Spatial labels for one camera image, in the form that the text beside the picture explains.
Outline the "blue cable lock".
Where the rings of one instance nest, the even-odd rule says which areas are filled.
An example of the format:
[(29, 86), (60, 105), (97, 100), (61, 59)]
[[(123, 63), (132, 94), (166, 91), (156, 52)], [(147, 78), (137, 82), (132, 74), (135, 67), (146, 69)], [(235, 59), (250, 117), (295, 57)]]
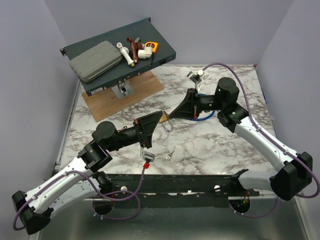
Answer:
[(208, 120), (209, 118), (211, 118), (214, 114), (215, 114), (215, 111), (213, 110), (213, 111), (212, 111), (209, 115), (207, 115), (206, 117), (201, 117), (201, 118), (197, 118), (197, 119), (191, 119), (191, 121), (194, 121), (194, 122), (205, 121), (205, 120)]

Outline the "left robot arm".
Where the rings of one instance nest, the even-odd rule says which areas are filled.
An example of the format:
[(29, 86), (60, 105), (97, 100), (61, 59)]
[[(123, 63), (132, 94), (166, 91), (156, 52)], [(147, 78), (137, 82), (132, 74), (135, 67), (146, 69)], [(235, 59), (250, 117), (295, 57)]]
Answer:
[(99, 196), (112, 202), (136, 198), (138, 192), (131, 190), (125, 191), (126, 197), (116, 198), (121, 191), (113, 187), (101, 169), (112, 160), (110, 152), (138, 143), (140, 157), (145, 161), (142, 169), (146, 170), (155, 156), (145, 149), (152, 147), (153, 132), (162, 115), (162, 111), (156, 111), (138, 117), (132, 127), (121, 130), (110, 121), (101, 122), (92, 133), (92, 141), (65, 168), (34, 189), (18, 190), (12, 195), (16, 211), (13, 229), (33, 235), (45, 228), (58, 211), (86, 198)]

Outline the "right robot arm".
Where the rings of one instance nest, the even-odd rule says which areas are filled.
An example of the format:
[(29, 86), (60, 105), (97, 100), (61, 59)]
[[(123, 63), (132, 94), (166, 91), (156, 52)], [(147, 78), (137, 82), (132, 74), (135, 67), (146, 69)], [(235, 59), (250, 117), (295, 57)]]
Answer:
[(265, 132), (238, 104), (239, 92), (236, 82), (229, 77), (218, 81), (213, 95), (202, 96), (196, 89), (189, 88), (169, 117), (195, 120), (201, 112), (216, 111), (222, 126), (250, 143), (274, 168), (274, 172), (241, 170), (230, 183), (230, 191), (236, 196), (248, 189), (272, 191), (289, 201), (312, 182), (313, 159), (307, 152), (297, 153)]

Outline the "brass padlock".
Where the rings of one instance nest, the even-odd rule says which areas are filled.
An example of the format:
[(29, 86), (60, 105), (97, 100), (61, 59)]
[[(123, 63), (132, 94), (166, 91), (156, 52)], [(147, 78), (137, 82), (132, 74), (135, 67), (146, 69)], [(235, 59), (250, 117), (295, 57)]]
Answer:
[(166, 111), (162, 112), (162, 116), (161, 116), (159, 122), (161, 123), (163, 129), (166, 132), (173, 131), (174, 127), (173, 127), (172, 123), (170, 122), (169, 114)]

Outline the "white pvc elbow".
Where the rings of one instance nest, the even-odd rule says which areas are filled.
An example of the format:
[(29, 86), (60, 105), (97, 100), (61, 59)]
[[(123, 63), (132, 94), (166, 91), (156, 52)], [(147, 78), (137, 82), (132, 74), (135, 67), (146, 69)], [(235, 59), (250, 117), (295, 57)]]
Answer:
[(153, 48), (150, 46), (145, 46), (144, 49), (139, 49), (137, 56), (139, 59), (148, 59), (153, 55)]

